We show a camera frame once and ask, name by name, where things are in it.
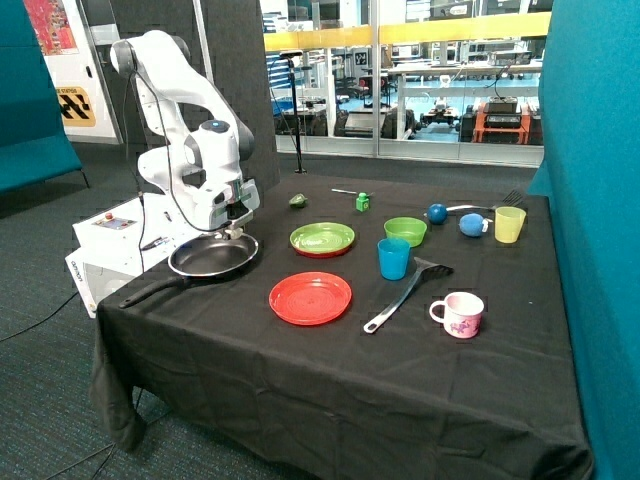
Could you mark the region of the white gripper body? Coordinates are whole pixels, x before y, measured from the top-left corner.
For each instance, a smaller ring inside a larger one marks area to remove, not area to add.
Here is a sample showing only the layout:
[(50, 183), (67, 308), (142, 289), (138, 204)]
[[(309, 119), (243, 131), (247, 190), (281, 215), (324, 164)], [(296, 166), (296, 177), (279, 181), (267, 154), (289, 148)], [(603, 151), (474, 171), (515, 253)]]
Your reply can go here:
[(260, 197), (254, 178), (235, 180), (212, 199), (209, 231), (243, 228), (254, 218)]

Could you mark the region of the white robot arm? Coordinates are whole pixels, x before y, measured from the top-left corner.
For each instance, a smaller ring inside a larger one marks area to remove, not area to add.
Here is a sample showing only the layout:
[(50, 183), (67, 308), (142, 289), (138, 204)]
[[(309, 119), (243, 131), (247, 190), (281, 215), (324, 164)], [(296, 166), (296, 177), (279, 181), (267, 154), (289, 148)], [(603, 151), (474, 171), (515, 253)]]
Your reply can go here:
[(192, 228), (239, 233), (260, 206), (241, 169), (254, 135), (187, 53), (180, 38), (159, 30), (111, 47), (114, 69), (136, 85), (147, 127), (165, 140), (139, 157), (138, 170)]

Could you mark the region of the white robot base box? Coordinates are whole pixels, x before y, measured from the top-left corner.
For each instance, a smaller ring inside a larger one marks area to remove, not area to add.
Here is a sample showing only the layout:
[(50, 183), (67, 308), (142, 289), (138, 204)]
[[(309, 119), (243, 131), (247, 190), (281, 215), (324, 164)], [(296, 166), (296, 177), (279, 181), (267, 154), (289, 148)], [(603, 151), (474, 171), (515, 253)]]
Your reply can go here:
[(90, 318), (100, 301), (200, 235), (168, 197), (153, 193), (82, 220), (73, 232), (79, 248), (65, 261)]

